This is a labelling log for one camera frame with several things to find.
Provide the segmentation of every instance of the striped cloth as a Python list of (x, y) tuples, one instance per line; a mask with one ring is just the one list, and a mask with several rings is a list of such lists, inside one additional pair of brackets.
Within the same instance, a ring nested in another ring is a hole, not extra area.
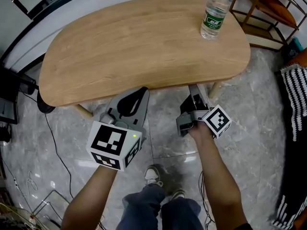
[(307, 206), (307, 68), (298, 64), (277, 78), (284, 104), (286, 150), (283, 182), (272, 225), (291, 229)]

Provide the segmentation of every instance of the gray tile floor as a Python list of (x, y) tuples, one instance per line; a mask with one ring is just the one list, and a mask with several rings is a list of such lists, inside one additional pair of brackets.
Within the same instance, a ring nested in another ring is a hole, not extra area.
[[(230, 129), (216, 141), (221, 156), (239, 185), (248, 221), (254, 229), (271, 229), (270, 218), (283, 168), (285, 131), (282, 123), (282, 104), (274, 80), (274, 70), (281, 66), (280, 55), (263, 49), (251, 49), (250, 63), (241, 75), (223, 83), (213, 105), (219, 104), (233, 119)], [(33, 69), (29, 75), (37, 77)], [(133, 159), (128, 172), (119, 172), (110, 192), (104, 211), (103, 225), (113, 230), (120, 221), (123, 206), (121, 199), (138, 192), (144, 186), (143, 172), (155, 163), (164, 167), (169, 182), (181, 185), (187, 196), (201, 204), (198, 177), (201, 163), (193, 140), (177, 135), (175, 119), (179, 106), (188, 95), (187, 87), (151, 91), (145, 121), (147, 140)], [(98, 120), (108, 100), (87, 103)], [(55, 189), (69, 201), (69, 175), (56, 156), (51, 133), (45, 116), (36, 103), (20, 94), (18, 98), (19, 125), (13, 126), (13, 143), (1, 148), (4, 160), (15, 176), (20, 189), (33, 210), (51, 190)], [(73, 196), (81, 190), (95, 171), (95, 164), (85, 150), (92, 125), (74, 108), (56, 108), (47, 119), (53, 130), (58, 151), (72, 174)], [(27, 189), (29, 171), (37, 184)], [(28, 209), (21, 193), (15, 187), (7, 169), (7, 188), (16, 206)], [(62, 217), (67, 203), (60, 197), (48, 199)], [(38, 215), (60, 222), (50, 205)], [(200, 214), (202, 222), (205, 213)]]

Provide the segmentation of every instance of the leg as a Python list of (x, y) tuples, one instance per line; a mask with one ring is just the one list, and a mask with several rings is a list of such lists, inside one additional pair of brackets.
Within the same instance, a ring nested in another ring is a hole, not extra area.
[(180, 195), (162, 206), (162, 225), (165, 230), (203, 230), (198, 215), (201, 207), (195, 200)]
[(220, 88), (220, 85), (221, 85), (221, 81), (218, 81), (218, 82), (215, 82), (210, 93), (209, 93), (209, 98), (212, 99), (215, 94), (217, 93), (217, 91), (219, 90)]
[(74, 105), (74, 107), (85, 117), (93, 117), (93, 114), (90, 113), (89, 111), (87, 111), (83, 106), (81, 106), (80, 104), (78, 105)]
[(146, 171), (145, 179), (147, 185), (139, 193), (129, 194), (123, 198), (124, 214), (117, 226), (117, 230), (157, 230), (157, 215), (160, 210), (160, 203), (165, 198), (161, 183), (158, 181), (160, 176), (147, 176), (149, 167)]

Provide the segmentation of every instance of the sneaker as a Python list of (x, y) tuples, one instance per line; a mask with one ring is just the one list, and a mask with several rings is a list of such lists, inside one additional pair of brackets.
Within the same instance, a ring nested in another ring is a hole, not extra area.
[(160, 187), (163, 186), (163, 182), (160, 181), (160, 173), (157, 168), (153, 165), (149, 166), (144, 174), (145, 180), (147, 180), (147, 185), (157, 184)]
[(178, 191), (176, 191), (176, 192), (173, 194), (171, 200), (176, 199), (176, 198), (179, 198), (179, 197), (186, 198), (186, 192), (183, 191), (183, 190), (181, 190), (181, 189), (179, 189)]

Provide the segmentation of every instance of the wooden table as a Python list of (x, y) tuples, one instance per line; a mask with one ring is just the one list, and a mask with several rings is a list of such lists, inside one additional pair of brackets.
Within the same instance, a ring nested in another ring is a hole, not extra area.
[(77, 105), (140, 86), (215, 82), (212, 97), (221, 81), (246, 68), (250, 47), (231, 13), (218, 40), (202, 38), (206, 1), (133, 0), (68, 24), (45, 55), (39, 80), (43, 100)]

